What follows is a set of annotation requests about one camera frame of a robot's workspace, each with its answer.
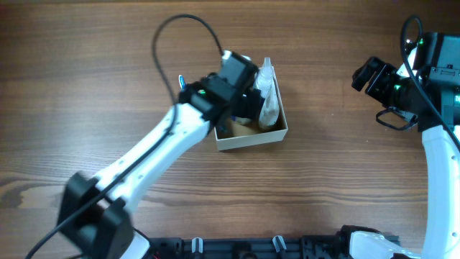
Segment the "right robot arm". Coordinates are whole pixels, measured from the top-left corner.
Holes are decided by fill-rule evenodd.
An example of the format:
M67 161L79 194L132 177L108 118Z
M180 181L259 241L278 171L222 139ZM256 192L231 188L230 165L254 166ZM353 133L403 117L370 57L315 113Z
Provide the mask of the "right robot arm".
M421 258L459 257L459 36L426 32L407 42L409 66L370 57L351 86L422 134L428 169L428 221Z

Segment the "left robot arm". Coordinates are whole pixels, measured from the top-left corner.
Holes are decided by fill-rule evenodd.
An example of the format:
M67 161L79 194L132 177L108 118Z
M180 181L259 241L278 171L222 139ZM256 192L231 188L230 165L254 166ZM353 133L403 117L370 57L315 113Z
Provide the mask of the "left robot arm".
M146 258L149 240L132 225L148 188L187 150L241 107L258 67L229 50L218 73L187 84L160 123L129 152L91 178L66 183L59 232L85 258Z

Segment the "white lidded round jar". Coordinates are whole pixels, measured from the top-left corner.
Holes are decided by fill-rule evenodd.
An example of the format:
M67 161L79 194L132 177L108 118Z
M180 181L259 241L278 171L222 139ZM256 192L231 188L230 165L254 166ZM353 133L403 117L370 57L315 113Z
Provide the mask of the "white lidded round jar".
M235 116L232 116L231 117L231 120L237 124L240 124L240 125L248 125L252 122L251 119L249 118L244 118L244 117L235 117Z

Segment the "clear spray bottle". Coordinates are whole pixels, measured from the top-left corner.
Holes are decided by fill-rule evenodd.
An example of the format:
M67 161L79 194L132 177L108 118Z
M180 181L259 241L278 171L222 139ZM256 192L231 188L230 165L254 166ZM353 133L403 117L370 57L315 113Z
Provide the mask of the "clear spray bottle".
M259 69L254 83L254 87L260 90L263 99L272 99L275 91L274 70L272 67L271 59L266 57Z

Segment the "white squeeze tube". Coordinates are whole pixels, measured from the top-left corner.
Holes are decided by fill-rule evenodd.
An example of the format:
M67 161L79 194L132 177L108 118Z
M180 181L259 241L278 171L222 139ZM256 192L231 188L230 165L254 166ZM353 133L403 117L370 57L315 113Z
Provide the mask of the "white squeeze tube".
M259 113L258 125L259 128L267 131L273 128L279 117L280 107L278 104L277 92L274 81L267 89L267 94L264 97L264 103Z

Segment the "blue white toothbrush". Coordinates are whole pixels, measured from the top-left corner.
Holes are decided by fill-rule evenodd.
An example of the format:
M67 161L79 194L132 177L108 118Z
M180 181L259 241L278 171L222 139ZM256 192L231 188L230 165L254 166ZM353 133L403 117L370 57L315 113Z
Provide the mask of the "blue white toothbrush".
M182 75L178 76L178 81L179 81L179 84L180 84L180 88L184 89L185 85L186 85L186 82L185 82L185 79L184 79L184 77Z

